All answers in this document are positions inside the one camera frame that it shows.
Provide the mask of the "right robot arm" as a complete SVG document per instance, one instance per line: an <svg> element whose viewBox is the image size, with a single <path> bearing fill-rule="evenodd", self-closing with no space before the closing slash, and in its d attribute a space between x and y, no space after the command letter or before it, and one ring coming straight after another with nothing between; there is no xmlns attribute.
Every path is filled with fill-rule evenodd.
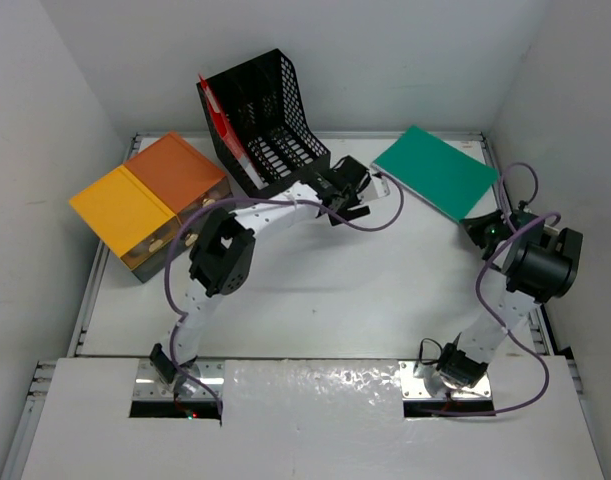
<svg viewBox="0 0 611 480"><path fill-rule="evenodd" d="M471 388L487 372L505 338L530 312L563 297L576 280L584 235L557 230L522 209L460 221L485 261L475 293L485 312L443 347L436 363L451 388Z"/></svg>

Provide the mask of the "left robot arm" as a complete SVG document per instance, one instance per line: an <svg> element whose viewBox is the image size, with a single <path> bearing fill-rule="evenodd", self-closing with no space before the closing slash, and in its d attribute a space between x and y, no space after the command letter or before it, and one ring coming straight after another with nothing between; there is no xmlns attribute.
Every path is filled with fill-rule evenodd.
<svg viewBox="0 0 611 480"><path fill-rule="evenodd" d="M254 248L261 238L300 222L326 215L330 223L348 225L370 213L363 192L371 183L369 169L351 156L321 172L308 170L290 187L269 199L225 198L192 214L172 244L195 223L202 225L189 253L188 305L173 299L168 258L164 291L179 320L163 344L156 344L150 361L161 379L172 383L181 366L197 355L199 338L220 300L238 290L249 276Z"/></svg>

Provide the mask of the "red notebook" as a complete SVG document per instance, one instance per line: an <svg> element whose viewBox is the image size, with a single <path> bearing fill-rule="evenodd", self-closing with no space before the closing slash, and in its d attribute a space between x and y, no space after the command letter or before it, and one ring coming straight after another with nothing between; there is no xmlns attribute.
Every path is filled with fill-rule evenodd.
<svg viewBox="0 0 611 480"><path fill-rule="evenodd" d="M209 118L216 129L218 137L224 142L225 146L242 167L254 187L260 189L264 186L261 176L245 152L219 100L203 76L199 76L199 85L207 100Z"/></svg>

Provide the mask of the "green notebook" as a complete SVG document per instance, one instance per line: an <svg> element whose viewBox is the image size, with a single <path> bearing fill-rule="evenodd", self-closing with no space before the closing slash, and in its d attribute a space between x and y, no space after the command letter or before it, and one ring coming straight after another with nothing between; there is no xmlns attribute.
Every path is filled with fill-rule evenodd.
<svg viewBox="0 0 611 480"><path fill-rule="evenodd" d="M416 126L373 166L456 222L466 218L498 179L494 168Z"/></svg>

